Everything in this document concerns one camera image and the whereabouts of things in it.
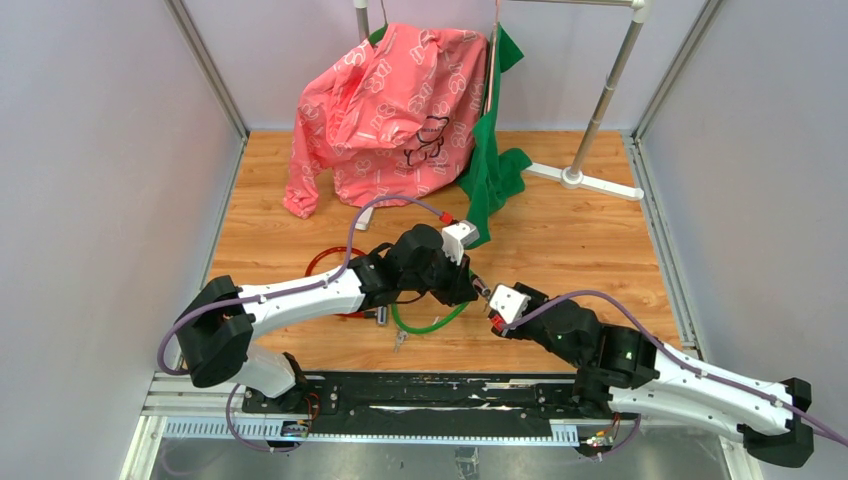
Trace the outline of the red cable lock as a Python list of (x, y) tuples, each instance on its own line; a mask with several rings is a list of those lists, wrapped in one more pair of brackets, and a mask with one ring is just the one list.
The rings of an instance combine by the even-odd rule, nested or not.
[[(327, 248), (317, 255), (313, 257), (313, 259), (309, 262), (305, 269), (305, 275), (311, 276), (316, 269), (316, 267), (328, 257), (339, 254), (343, 255), (347, 251), (345, 246), (336, 246)], [(387, 307), (377, 307), (375, 309), (359, 311), (353, 313), (346, 314), (337, 314), (337, 317), (340, 318), (356, 318), (356, 319), (372, 319), (375, 321), (377, 326), (383, 327), (388, 325), (388, 308)]]

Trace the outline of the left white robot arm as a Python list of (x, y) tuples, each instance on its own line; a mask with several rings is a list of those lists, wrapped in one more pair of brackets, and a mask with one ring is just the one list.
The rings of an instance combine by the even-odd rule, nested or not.
[(187, 375), (196, 388), (236, 382), (261, 392), (283, 413), (306, 400), (290, 354), (258, 345), (262, 336), (314, 318), (389, 307), (405, 292), (454, 307), (477, 299), (467, 246), (479, 237), (467, 221), (441, 230), (417, 224), (397, 241), (322, 274), (269, 285), (209, 283), (175, 322)]

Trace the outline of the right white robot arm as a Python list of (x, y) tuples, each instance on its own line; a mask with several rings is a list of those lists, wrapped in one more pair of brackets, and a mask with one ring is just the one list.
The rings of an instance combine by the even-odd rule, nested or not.
[(601, 322), (561, 295), (499, 285), (488, 300), (494, 334), (532, 341), (575, 367), (565, 404), (584, 417), (659, 417), (740, 443), (757, 460), (800, 468), (814, 452), (802, 416), (808, 382), (748, 378), (687, 355), (640, 328)]

